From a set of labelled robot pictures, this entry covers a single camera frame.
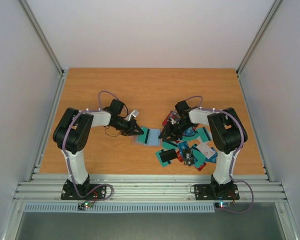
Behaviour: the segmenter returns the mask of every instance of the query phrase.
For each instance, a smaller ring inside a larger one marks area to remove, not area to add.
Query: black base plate
[[[233,200],[233,197],[229,195],[228,192],[225,192],[224,194],[221,194],[219,198],[216,198],[210,188],[210,184],[196,184],[193,187],[194,187],[195,200],[222,200],[222,201]],[[229,191],[235,197],[235,200],[240,199],[238,187],[236,184],[232,184]]]
[[[63,185],[62,192],[65,191],[65,193],[61,193],[61,200],[76,200],[76,201],[78,201],[78,200],[94,200],[96,198],[95,194],[93,192],[91,194],[89,194],[88,196],[81,198],[77,195],[75,190],[69,191],[68,184],[69,184],[69,182],[66,181],[65,184]],[[94,189],[98,185],[99,184],[90,184],[90,190],[88,192],[90,192],[92,189]],[[98,194],[97,199],[104,199],[106,197],[107,187],[101,186],[101,187],[96,188],[94,191]]]

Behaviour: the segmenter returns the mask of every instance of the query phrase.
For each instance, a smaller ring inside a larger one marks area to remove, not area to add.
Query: ventilation grille
[[[214,213],[213,203],[97,203],[78,210],[77,203],[27,203],[25,212],[41,213]]]

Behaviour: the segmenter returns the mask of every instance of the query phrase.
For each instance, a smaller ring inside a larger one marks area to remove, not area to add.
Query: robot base
[[[88,176],[88,178],[83,184],[77,184],[76,187],[78,189],[78,192],[82,196],[85,196],[88,192],[90,192],[93,188],[95,188],[98,185],[99,184],[90,184],[90,177]],[[106,186],[98,187],[94,191],[97,193],[98,200],[104,199],[106,197],[107,187]],[[63,185],[61,200],[78,201],[78,200],[94,200],[95,198],[96,197],[93,192],[84,198],[79,197],[75,190],[74,184],[69,179],[67,179]]]
[[[230,181],[226,184],[218,184],[211,176],[210,184],[196,184],[194,185],[195,200],[239,200],[239,191],[236,184]]]

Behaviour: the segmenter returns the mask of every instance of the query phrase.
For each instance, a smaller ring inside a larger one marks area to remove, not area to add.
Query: gray wall
[[[300,230],[300,0],[284,0],[241,74],[264,157]]]
[[[58,73],[17,0],[0,0],[0,235],[35,154]]]
[[[273,0],[28,0],[63,68],[237,68]]]

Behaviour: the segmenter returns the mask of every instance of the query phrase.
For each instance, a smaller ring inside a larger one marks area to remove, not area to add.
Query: brown wooden surface
[[[162,128],[162,121],[177,102],[202,95],[203,107],[233,107],[244,125],[248,141],[236,161],[235,174],[264,174],[255,136],[234,69],[193,68],[71,68],[69,70],[51,133],[68,107],[97,109],[98,92],[108,90],[118,96],[130,111],[138,110],[137,123]],[[103,107],[113,97],[101,94]],[[199,99],[188,101],[195,106]],[[108,134],[117,131],[109,129]],[[91,129],[84,148],[85,166],[90,174],[212,174],[216,165],[202,171],[185,166],[177,159],[162,167],[155,152],[161,147],[132,144],[130,137],[110,137],[103,127]],[[40,173],[67,173],[65,159],[49,136]]]

